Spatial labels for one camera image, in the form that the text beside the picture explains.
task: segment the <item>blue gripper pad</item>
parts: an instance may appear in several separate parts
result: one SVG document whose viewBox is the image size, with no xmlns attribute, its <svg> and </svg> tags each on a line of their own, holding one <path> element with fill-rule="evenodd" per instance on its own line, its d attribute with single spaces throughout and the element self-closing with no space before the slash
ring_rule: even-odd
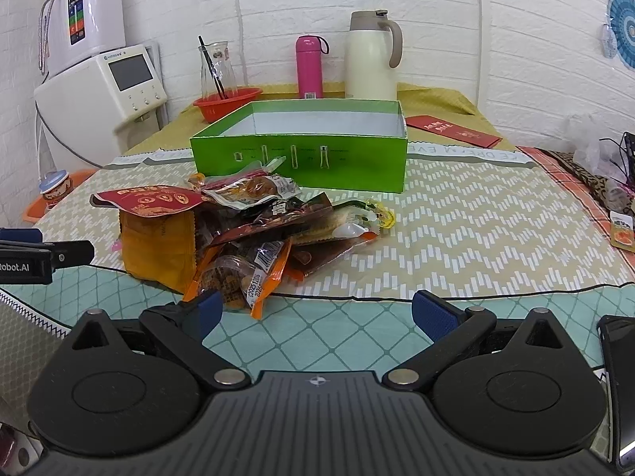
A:
<svg viewBox="0 0 635 476">
<path fill-rule="evenodd" d="M 428 338 L 437 342 L 466 320 L 465 312 L 425 290 L 412 298 L 412 319 Z"/>
<path fill-rule="evenodd" d="M 223 295 L 221 292 L 207 291 L 197 299 L 196 309 L 185 318 L 182 329 L 197 342 L 202 342 L 220 323 L 223 316 Z"/>
<path fill-rule="evenodd" d="M 42 243 L 40 229 L 5 229 L 0 227 L 0 240 L 7 242 Z"/>
</svg>

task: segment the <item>red card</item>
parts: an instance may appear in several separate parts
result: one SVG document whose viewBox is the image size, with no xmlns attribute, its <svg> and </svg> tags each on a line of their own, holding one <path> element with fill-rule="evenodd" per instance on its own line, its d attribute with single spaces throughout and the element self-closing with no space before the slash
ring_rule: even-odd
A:
<svg viewBox="0 0 635 476">
<path fill-rule="evenodd" d="M 434 116 L 411 116 L 406 118 L 406 125 L 432 132 L 433 134 L 439 134 L 439 136 L 445 136 L 446 138 L 480 146 L 481 148 L 491 148 L 502 139 L 485 132 L 473 131 L 455 123 L 439 120 Z"/>
</svg>

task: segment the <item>white brick wall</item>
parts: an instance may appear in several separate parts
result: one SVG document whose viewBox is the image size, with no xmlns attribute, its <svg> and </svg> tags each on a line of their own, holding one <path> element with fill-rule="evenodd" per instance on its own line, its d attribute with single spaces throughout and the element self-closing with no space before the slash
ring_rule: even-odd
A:
<svg viewBox="0 0 635 476">
<path fill-rule="evenodd" d="M 42 0 L 0 0 L 0 227 L 21 226 L 37 196 L 33 90 Z"/>
<path fill-rule="evenodd" d="M 595 113 L 619 136 L 635 132 L 635 71 L 602 56 L 608 0 L 491 0 L 485 112 L 512 142 L 566 147 L 566 117 Z"/>
<path fill-rule="evenodd" d="M 518 144 L 563 146 L 564 122 L 593 112 L 612 131 L 634 129 L 635 71 L 601 55 L 607 0 L 491 0 L 490 81 L 485 112 Z M 296 37 L 323 35 L 327 81 L 344 78 L 353 10 L 386 8 L 404 31 L 400 78 L 461 90 L 475 99 L 478 0 L 239 0 L 250 84 L 294 82 Z M 196 36 L 230 41 L 239 80 L 235 0 L 125 0 L 130 42 L 156 38 L 171 115 L 199 94 Z"/>
<path fill-rule="evenodd" d="M 406 38 L 401 80 L 441 85 L 475 98 L 479 23 L 477 0 L 239 0 L 249 84 L 294 82 L 297 36 L 326 38 L 327 81 L 344 80 L 345 33 L 353 10 L 382 9 Z M 235 0 L 124 0 L 129 43 L 156 39 L 174 117 L 199 96 L 197 37 L 228 40 L 239 83 L 239 20 Z"/>
</svg>

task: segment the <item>pink water bottle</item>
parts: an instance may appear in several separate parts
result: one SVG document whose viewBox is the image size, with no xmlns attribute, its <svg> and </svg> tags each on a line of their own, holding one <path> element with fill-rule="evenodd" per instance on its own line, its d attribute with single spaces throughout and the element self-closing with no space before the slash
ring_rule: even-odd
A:
<svg viewBox="0 0 635 476">
<path fill-rule="evenodd" d="M 322 54 L 329 52 L 326 39 L 318 35 L 301 35 L 295 42 L 300 98 L 322 98 Z"/>
</svg>

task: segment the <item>blue decorative fan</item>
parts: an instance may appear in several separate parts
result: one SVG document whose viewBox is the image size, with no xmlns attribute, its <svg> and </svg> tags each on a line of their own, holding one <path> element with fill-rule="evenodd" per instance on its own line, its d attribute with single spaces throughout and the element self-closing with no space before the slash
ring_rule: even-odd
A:
<svg viewBox="0 0 635 476">
<path fill-rule="evenodd" d="M 620 57 L 635 69 L 635 0 L 608 0 L 607 13 Z"/>
</svg>

